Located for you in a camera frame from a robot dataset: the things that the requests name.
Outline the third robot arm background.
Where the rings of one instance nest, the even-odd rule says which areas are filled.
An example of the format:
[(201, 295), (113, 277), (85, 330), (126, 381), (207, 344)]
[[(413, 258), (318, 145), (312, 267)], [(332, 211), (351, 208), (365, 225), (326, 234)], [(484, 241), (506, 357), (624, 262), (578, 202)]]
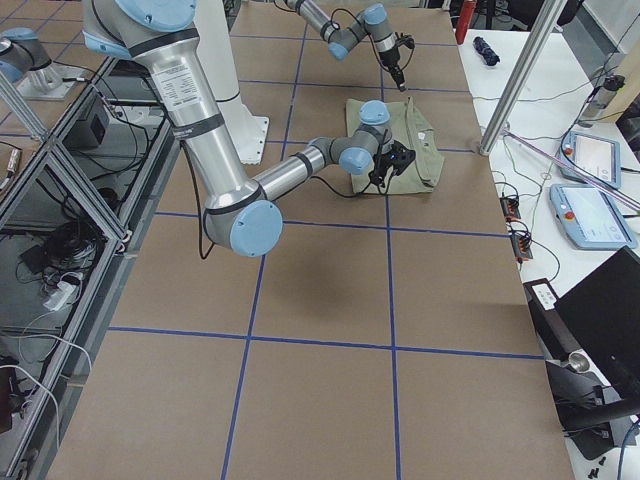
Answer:
[(51, 64), (52, 60), (34, 30), (15, 27), (1, 33), (1, 73), (11, 83)]

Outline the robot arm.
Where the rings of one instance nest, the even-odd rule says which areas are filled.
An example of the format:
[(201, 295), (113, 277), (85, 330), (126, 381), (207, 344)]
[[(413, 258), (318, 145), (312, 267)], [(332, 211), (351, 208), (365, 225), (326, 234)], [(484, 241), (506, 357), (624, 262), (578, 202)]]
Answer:
[(238, 85), (221, 2), (87, 1), (83, 15), (88, 49), (148, 70), (174, 137), (206, 187), (202, 228), (216, 245), (246, 257), (268, 253), (283, 229), (276, 200), (329, 165), (379, 186), (415, 160), (394, 138), (386, 105), (372, 100), (351, 135), (316, 138), (250, 177), (238, 153), (239, 126), (225, 119), (232, 106), (222, 97)]
[(344, 60), (356, 46), (368, 39), (382, 70), (391, 76), (399, 91), (406, 90), (404, 70), (412, 60), (415, 40), (392, 27), (383, 4), (372, 4), (357, 14), (338, 7), (331, 15), (315, 1), (285, 1), (284, 5), (319, 34), (336, 60)]

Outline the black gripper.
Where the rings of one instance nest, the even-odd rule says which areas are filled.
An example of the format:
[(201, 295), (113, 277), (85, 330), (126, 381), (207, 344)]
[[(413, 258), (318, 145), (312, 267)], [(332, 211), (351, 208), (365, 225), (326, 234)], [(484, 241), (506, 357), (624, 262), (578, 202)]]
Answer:
[(409, 34), (394, 32), (375, 41), (380, 61), (387, 70), (390, 70), (391, 78), (400, 92), (406, 90), (404, 72), (399, 64), (401, 58), (399, 48), (402, 46), (413, 50), (415, 48), (414, 38)]
[(393, 142), (383, 152), (380, 150), (373, 157), (373, 169), (368, 176), (376, 187), (388, 187), (393, 178), (399, 177), (416, 159), (416, 151), (405, 147), (400, 142)]

